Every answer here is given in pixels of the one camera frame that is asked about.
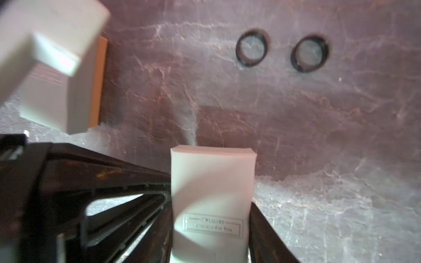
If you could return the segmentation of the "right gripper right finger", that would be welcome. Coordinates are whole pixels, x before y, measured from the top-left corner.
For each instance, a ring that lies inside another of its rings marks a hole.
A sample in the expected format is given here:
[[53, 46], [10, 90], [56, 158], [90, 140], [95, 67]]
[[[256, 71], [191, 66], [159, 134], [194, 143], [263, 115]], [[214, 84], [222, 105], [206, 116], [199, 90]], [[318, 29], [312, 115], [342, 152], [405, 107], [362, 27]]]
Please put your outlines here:
[[249, 228], [252, 263], [299, 263], [254, 202], [251, 204]]

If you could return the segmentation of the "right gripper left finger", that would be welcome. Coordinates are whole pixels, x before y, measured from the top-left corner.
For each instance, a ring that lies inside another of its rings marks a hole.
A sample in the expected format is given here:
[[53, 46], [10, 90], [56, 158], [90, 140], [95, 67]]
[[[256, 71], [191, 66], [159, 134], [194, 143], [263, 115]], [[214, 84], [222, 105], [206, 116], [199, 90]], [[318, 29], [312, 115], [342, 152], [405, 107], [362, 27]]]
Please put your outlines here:
[[168, 203], [124, 263], [168, 263], [173, 242], [172, 204]]

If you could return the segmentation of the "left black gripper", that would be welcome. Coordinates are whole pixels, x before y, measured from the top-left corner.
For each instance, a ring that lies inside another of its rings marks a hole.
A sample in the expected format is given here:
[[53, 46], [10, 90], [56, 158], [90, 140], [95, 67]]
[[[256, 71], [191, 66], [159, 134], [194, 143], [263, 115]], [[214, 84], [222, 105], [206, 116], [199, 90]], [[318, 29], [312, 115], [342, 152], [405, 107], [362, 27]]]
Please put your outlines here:
[[1, 262], [40, 261], [40, 210], [85, 210], [99, 199], [138, 194], [170, 202], [170, 175], [69, 143], [2, 134]]

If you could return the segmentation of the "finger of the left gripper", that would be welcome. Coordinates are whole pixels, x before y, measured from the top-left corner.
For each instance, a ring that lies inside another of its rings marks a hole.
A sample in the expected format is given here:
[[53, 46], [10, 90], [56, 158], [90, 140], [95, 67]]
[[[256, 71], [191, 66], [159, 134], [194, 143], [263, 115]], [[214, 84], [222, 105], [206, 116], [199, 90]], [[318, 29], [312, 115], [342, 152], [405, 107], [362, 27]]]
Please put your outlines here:
[[141, 194], [94, 215], [87, 215], [88, 207], [59, 210], [56, 262], [123, 263], [168, 203], [162, 195]]

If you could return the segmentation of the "pale green lift-off lid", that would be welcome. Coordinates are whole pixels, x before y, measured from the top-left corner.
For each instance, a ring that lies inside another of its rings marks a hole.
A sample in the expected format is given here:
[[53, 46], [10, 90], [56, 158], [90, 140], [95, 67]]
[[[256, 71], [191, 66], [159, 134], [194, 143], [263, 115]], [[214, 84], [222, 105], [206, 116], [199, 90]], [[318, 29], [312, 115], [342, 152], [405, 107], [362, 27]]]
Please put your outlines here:
[[73, 135], [89, 129], [89, 112], [98, 40], [74, 76], [36, 64], [20, 85], [20, 116]]

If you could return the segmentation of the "pale green box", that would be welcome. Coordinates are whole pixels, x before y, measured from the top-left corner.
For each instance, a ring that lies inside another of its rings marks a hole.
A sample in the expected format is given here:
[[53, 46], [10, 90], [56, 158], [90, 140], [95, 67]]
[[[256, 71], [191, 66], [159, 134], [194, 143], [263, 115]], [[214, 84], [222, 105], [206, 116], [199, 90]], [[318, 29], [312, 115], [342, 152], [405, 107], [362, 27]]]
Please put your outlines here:
[[171, 262], [248, 262], [256, 159], [252, 149], [171, 149]]

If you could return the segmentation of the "orange black box base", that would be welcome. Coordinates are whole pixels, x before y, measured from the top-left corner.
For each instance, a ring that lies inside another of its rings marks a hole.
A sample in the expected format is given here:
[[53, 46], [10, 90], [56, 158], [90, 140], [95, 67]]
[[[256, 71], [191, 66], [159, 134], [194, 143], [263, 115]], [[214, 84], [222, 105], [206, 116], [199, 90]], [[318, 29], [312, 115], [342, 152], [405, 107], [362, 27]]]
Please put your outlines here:
[[99, 125], [107, 46], [108, 40], [105, 37], [100, 36], [98, 39], [98, 46], [94, 63], [91, 107], [89, 112], [89, 128], [94, 128]]

